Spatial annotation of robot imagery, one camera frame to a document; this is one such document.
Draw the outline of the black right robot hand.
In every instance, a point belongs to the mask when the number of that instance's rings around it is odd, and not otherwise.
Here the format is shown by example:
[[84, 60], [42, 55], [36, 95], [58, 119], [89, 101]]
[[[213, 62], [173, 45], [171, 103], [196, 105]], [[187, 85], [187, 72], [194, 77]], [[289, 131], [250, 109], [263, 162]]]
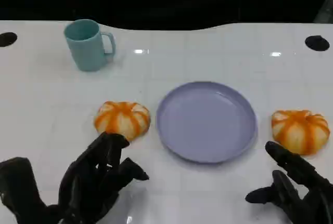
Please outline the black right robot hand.
[[268, 141], [266, 152], [280, 170], [272, 172], [273, 183], [245, 197], [248, 203], [272, 203], [281, 208], [292, 223], [332, 223], [332, 184], [317, 173], [300, 155]]

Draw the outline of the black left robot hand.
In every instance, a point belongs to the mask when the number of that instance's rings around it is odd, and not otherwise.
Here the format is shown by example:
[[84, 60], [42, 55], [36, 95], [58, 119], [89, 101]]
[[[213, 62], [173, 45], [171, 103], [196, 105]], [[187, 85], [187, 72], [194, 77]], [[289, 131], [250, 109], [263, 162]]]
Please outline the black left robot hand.
[[132, 180], [149, 180], [137, 163], [121, 160], [129, 144], [120, 134], [103, 132], [70, 164], [59, 187], [60, 223], [97, 223]]

